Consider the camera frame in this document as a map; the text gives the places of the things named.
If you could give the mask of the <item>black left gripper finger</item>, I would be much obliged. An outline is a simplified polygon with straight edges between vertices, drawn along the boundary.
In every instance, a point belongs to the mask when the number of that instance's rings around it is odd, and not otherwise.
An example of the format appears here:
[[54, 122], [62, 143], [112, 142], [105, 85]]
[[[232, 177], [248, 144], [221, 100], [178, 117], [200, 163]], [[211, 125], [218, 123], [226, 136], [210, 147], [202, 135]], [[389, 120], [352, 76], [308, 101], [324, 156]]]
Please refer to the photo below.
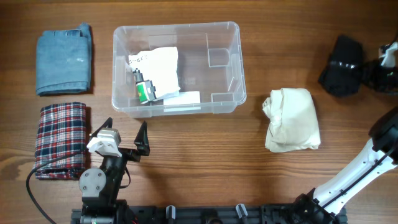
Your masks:
[[141, 156], [149, 156], [150, 146], [147, 135], [147, 123], [145, 121], [141, 124], [141, 127], [134, 140], [134, 144], [136, 145], [137, 151]]
[[113, 126], [113, 119], [109, 117], [96, 131], [90, 134], [90, 137], [97, 137], [97, 134], [103, 129], [103, 128], [112, 128]]

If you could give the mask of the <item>black garment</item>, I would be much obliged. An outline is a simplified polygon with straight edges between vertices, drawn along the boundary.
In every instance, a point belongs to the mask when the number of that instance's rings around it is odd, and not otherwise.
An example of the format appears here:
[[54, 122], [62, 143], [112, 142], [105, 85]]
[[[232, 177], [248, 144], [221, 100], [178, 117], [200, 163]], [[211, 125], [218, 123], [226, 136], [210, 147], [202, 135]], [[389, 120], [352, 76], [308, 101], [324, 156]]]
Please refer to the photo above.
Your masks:
[[359, 91], [363, 47], [347, 35], [339, 35], [318, 82], [331, 95], [342, 98]]

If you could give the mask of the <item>white printed t-shirt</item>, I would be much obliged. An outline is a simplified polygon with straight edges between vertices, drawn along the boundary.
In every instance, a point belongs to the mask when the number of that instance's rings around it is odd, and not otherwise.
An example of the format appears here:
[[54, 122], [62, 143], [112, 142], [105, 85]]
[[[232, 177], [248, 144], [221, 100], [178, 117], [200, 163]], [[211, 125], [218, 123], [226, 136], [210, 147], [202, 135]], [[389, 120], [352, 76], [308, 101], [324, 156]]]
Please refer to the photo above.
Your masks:
[[128, 56], [140, 103], [162, 100], [164, 105], [200, 102], [198, 91], [182, 92], [178, 80], [178, 48], [159, 47]]

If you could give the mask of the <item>clear plastic storage bin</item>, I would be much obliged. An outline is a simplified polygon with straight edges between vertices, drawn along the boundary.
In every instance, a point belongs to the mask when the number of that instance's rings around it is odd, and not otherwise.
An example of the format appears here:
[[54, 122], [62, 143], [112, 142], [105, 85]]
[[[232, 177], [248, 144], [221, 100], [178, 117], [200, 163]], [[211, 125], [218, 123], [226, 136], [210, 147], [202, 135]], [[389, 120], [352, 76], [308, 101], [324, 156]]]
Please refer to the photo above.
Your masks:
[[[159, 47], [178, 50], [180, 93], [142, 104], [128, 56]], [[112, 86], [113, 108], [132, 118], [231, 113], [247, 97], [240, 28], [232, 21], [118, 27], [113, 34]]]

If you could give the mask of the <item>cream cloth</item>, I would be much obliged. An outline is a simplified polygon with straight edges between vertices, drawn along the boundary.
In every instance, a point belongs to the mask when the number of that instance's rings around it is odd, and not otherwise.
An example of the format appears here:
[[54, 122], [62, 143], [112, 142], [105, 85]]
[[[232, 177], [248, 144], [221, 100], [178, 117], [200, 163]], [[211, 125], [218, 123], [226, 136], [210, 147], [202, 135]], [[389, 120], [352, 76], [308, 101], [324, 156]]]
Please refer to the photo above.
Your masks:
[[318, 149], [321, 144], [315, 105], [304, 88], [272, 90], [262, 104], [269, 118], [265, 148], [271, 152]]

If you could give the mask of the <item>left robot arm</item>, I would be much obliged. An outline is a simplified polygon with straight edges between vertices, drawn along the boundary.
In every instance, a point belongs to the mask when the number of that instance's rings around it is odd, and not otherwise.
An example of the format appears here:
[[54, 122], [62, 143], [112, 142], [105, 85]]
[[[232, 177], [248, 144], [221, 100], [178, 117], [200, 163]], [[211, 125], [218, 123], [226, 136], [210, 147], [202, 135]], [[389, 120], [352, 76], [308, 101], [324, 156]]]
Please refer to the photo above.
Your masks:
[[147, 123], [143, 122], [134, 140], [135, 149], [120, 147], [121, 137], [112, 128], [113, 119], [108, 118], [95, 132], [90, 134], [87, 149], [103, 157], [99, 168], [84, 171], [79, 179], [83, 206], [73, 210], [72, 223], [108, 224], [138, 223], [138, 218], [126, 200], [119, 200], [118, 193], [127, 186], [122, 185], [123, 176], [129, 175], [127, 163], [139, 162], [150, 154]]

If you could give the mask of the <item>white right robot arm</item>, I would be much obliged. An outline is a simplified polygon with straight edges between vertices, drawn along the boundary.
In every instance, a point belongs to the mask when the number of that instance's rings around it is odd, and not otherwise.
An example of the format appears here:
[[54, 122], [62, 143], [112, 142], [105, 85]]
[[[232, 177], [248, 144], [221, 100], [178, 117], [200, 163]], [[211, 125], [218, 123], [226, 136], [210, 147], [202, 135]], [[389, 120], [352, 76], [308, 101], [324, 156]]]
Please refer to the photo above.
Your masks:
[[[397, 42], [383, 45], [377, 59], [364, 61], [362, 45], [339, 40], [319, 81], [332, 95], [358, 92], [364, 84], [382, 93], [397, 93]], [[362, 151], [334, 178], [300, 195], [289, 207], [289, 223], [344, 223], [345, 204], [381, 174], [397, 167], [397, 108], [369, 131]]]

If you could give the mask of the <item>folded red plaid shirt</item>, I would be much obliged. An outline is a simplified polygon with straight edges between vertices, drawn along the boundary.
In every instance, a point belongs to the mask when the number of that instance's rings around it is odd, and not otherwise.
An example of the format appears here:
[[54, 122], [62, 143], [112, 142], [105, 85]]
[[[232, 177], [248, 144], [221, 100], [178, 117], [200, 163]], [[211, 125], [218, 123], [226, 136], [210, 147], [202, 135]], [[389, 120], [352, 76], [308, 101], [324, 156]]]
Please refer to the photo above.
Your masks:
[[44, 106], [35, 141], [35, 177], [77, 180], [85, 170], [86, 105], [80, 102]]

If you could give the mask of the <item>folded blue denim jeans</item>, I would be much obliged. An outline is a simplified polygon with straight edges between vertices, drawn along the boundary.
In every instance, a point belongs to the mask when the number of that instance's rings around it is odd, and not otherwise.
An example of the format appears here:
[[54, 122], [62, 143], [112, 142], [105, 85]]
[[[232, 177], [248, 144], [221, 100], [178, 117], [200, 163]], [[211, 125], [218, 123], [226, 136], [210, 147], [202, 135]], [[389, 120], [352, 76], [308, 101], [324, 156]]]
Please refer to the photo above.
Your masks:
[[81, 93], [91, 86], [92, 39], [90, 25], [45, 30], [37, 41], [37, 95]]

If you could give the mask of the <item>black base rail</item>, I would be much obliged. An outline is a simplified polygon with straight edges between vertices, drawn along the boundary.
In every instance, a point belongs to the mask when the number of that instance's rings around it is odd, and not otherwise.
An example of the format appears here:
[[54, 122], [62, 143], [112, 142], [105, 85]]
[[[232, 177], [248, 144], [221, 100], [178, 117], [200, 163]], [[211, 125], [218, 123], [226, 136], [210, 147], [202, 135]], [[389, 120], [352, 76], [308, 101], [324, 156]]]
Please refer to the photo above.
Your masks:
[[83, 215], [80, 210], [73, 210], [71, 224], [80, 223], [138, 223], [138, 224], [206, 224], [206, 223], [248, 223], [248, 224], [288, 224], [288, 223], [331, 223], [347, 224], [346, 209], [339, 214], [327, 217], [318, 212], [310, 218], [309, 210], [301, 219], [290, 211], [289, 204], [262, 205], [245, 207], [181, 207], [170, 205], [165, 208], [155, 206], [129, 207], [127, 215]]

